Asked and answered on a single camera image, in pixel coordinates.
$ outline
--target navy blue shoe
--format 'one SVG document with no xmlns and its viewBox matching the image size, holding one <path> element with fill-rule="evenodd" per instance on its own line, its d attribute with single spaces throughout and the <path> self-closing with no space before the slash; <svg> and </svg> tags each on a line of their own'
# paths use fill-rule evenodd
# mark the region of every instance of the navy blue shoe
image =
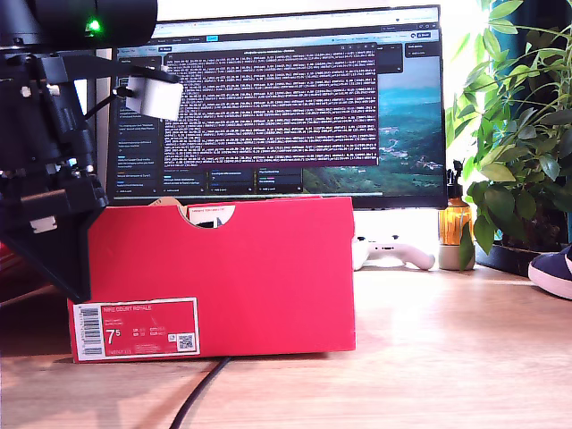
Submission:
<svg viewBox="0 0 572 429">
<path fill-rule="evenodd" d="M 528 278 L 553 295 L 572 299 L 572 246 L 533 259 Z"/>
</svg>

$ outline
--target monitor screen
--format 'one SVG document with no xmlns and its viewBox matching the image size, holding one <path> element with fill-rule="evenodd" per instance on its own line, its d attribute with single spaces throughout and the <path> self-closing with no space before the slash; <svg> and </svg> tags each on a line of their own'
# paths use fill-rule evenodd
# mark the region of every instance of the monitor screen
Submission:
<svg viewBox="0 0 572 429">
<path fill-rule="evenodd" d="M 177 121 L 110 110 L 113 205 L 352 196 L 446 205 L 438 6 L 167 21 L 120 62 L 167 66 Z M 127 78 L 114 78 L 116 85 Z"/>
</svg>

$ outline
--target orange bottle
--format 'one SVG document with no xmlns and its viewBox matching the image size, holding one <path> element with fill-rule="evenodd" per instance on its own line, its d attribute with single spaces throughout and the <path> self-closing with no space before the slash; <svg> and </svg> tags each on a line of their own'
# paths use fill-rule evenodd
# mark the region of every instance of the orange bottle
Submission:
<svg viewBox="0 0 572 429">
<path fill-rule="evenodd" d="M 471 206 L 463 201 L 463 187 L 458 184 L 462 172 L 462 164 L 455 161 L 455 172 L 447 171 L 447 208 L 439 212 L 439 267 L 443 270 L 460 268 L 459 246 L 461 234 L 466 223 L 469 224 L 471 239 L 473 238 L 473 212 Z M 475 266 L 473 259 L 468 269 Z"/>
</svg>

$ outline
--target green led light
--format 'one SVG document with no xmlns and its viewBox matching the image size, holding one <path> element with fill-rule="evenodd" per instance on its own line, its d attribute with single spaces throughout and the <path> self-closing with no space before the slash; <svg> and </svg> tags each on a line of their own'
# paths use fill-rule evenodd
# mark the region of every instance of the green led light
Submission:
<svg viewBox="0 0 572 429">
<path fill-rule="evenodd" d="M 91 31 L 100 31 L 101 30 L 101 25 L 99 25 L 99 21 L 98 20 L 91 20 L 88 23 L 88 28 Z"/>
</svg>

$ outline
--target potted plant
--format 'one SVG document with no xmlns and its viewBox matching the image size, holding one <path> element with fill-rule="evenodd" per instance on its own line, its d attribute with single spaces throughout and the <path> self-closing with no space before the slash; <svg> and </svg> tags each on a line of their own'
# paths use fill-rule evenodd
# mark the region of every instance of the potted plant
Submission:
<svg viewBox="0 0 572 429">
<path fill-rule="evenodd" d="M 566 212 L 572 212 L 572 31 L 513 25 L 506 19 L 523 2 L 499 4 L 489 26 L 476 37 L 483 60 L 469 73 L 460 96 L 446 111 L 448 144 L 471 133 L 474 154 L 464 178 L 474 170 L 467 199 L 476 205 L 477 262 L 495 266 L 513 249 L 504 271 L 526 275 L 537 252 L 568 243 Z M 528 31 L 526 51 L 508 59 L 493 29 Z M 469 261 L 473 241 L 461 241 L 461 261 Z"/>
</svg>

